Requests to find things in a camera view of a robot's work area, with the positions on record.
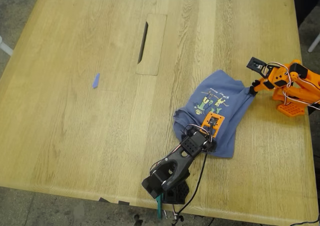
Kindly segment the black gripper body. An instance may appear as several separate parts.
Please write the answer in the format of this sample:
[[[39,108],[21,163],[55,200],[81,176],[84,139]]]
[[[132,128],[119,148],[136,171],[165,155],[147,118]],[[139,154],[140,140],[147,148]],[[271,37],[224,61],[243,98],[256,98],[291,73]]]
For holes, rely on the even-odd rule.
[[[211,132],[197,126],[185,127],[184,145],[188,151],[214,151],[217,143]]]

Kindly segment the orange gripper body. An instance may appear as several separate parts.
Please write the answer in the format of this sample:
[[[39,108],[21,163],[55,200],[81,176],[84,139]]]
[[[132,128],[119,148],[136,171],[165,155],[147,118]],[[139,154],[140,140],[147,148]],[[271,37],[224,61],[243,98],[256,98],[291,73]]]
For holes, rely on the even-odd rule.
[[[262,84],[268,89],[276,89],[290,85],[289,70],[286,67],[267,67]]]

